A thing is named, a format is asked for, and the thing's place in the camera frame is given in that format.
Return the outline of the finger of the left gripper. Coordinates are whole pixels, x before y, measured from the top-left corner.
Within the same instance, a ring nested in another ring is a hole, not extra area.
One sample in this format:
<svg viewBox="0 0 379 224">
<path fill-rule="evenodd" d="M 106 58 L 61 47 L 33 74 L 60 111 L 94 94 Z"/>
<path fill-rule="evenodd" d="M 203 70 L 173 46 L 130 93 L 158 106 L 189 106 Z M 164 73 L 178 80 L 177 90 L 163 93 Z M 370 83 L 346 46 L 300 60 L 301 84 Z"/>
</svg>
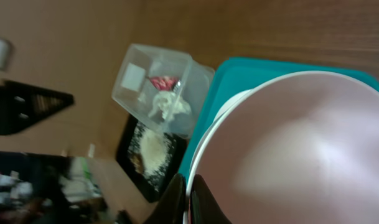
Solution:
<svg viewBox="0 0 379 224">
<path fill-rule="evenodd" d="M 68 93 L 5 80 L 0 85 L 0 136 L 17 134 L 74 102 Z"/>
</svg>

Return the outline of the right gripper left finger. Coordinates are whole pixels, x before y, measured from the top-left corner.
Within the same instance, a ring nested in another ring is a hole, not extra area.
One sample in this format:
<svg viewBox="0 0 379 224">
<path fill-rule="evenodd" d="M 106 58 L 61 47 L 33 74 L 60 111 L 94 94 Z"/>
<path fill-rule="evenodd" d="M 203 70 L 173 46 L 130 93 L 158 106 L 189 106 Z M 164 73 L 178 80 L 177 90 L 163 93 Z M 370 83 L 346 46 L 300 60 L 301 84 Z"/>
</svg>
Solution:
<svg viewBox="0 0 379 224">
<path fill-rule="evenodd" d="M 186 200 L 185 188 L 184 176 L 180 173 L 175 174 L 144 224 L 182 224 Z"/>
</svg>

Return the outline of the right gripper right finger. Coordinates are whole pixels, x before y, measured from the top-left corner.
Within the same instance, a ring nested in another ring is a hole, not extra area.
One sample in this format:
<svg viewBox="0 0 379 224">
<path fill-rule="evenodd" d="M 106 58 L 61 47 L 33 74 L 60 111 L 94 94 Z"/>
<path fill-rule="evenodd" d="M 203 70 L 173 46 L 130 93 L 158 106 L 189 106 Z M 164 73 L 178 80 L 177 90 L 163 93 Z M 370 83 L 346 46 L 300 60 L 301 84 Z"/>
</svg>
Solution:
<svg viewBox="0 0 379 224">
<path fill-rule="evenodd" d="M 231 224 L 199 174 L 194 177 L 190 193 L 190 222 L 191 224 Z"/>
</svg>

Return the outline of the brown food scrap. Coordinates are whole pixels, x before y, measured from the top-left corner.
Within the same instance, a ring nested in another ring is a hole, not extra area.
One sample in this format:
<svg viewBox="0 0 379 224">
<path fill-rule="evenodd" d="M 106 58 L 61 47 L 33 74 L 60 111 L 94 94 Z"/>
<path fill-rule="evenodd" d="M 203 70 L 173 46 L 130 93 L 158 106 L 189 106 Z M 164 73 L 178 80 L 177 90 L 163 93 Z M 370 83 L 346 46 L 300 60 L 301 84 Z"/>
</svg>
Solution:
<svg viewBox="0 0 379 224">
<path fill-rule="evenodd" d="M 130 158 L 135 171 L 138 174 L 143 174 L 144 173 L 144 166 L 143 166 L 143 160 L 140 154 L 133 154 Z"/>
</svg>

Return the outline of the white rice pile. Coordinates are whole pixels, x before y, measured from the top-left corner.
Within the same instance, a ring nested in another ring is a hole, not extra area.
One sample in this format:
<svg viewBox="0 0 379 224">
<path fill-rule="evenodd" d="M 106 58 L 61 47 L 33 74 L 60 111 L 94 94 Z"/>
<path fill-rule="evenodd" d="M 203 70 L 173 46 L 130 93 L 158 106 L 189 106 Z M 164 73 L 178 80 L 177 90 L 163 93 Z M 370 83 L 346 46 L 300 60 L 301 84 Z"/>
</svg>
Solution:
<svg viewBox="0 0 379 224">
<path fill-rule="evenodd" d="M 156 191 L 160 192 L 166 177 L 167 168 L 172 159 L 174 139 L 168 134 L 155 132 L 138 122 L 128 147 L 128 159 L 140 154 L 144 173 L 139 174 Z"/>
</svg>

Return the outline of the white napkin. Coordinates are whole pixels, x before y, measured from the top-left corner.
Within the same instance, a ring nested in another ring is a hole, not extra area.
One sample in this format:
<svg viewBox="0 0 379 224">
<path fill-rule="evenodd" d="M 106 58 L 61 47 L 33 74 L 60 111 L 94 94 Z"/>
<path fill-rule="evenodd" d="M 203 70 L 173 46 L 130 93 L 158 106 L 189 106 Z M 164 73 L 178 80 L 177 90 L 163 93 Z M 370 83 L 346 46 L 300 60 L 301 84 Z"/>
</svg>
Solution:
<svg viewBox="0 0 379 224">
<path fill-rule="evenodd" d="M 173 91 L 160 91 L 153 98 L 148 116 L 151 118 L 158 112 L 161 112 L 163 120 L 173 121 L 176 114 L 191 114 L 192 110 L 189 103 Z"/>
</svg>

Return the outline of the small pink bowl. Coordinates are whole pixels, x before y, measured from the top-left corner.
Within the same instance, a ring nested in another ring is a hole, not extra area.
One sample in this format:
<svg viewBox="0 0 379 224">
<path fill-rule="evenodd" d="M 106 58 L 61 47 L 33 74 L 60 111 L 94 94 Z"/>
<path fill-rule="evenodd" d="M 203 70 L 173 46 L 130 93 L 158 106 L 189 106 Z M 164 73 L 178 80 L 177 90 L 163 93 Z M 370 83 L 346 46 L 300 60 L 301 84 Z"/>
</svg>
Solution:
<svg viewBox="0 0 379 224">
<path fill-rule="evenodd" d="M 379 92 L 332 72 L 253 91 L 200 140 L 203 177 L 232 223 L 379 223 Z"/>
</svg>

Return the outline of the red foil snack wrapper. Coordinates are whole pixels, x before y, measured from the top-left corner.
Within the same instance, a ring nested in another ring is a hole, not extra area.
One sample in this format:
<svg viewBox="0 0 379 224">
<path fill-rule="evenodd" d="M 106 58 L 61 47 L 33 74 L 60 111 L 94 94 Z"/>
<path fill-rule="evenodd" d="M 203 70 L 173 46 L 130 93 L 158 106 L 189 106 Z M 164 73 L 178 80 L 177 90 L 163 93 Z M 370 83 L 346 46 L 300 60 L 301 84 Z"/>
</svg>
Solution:
<svg viewBox="0 0 379 224">
<path fill-rule="evenodd" d="M 150 77 L 148 80 L 159 91 L 172 91 L 180 80 L 177 77 Z"/>
</svg>

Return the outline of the large pink plate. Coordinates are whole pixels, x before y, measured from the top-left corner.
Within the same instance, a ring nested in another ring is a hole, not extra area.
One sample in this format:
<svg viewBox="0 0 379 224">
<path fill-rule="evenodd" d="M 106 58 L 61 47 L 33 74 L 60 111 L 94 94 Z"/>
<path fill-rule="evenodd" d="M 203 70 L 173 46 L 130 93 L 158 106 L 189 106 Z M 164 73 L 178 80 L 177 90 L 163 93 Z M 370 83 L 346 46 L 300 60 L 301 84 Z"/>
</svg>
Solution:
<svg viewBox="0 0 379 224">
<path fill-rule="evenodd" d="M 225 116 L 228 116 L 230 112 L 234 110 L 252 91 L 252 89 L 241 91 L 229 98 L 217 111 L 213 122 L 224 119 Z"/>
</svg>

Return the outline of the clear plastic bin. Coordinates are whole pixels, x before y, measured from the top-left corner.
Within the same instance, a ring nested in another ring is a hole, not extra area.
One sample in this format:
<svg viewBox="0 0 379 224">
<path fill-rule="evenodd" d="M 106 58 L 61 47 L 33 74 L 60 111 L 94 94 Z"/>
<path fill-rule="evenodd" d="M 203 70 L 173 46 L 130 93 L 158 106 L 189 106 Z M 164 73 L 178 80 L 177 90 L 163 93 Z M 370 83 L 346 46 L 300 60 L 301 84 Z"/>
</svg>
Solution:
<svg viewBox="0 0 379 224">
<path fill-rule="evenodd" d="M 132 44 L 111 96 L 149 129 L 190 138 L 214 74 L 188 53 Z"/>
</svg>

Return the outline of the teal serving tray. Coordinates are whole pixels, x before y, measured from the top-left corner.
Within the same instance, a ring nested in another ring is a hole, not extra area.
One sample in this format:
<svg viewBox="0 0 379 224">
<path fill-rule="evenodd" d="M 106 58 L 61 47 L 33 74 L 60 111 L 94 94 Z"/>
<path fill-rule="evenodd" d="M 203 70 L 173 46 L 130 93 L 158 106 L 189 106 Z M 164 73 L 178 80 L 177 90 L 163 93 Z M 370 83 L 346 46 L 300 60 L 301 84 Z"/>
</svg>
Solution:
<svg viewBox="0 0 379 224">
<path fill-rule="evenodd" d="M 242 91 L 255 88 L 276 77 L 309 70 L 341 73 L 360 80 L 379 92 L 379 81 L 359 70 L 257 58 L 229 58 L 215 72 L 189 146 L 179 167 L 179 173 L 186 179 L 189 178 L 190 165 L 199 141 L 208 127 L 213 123 L 218 110 L 231 97 Z"/>
</svg>

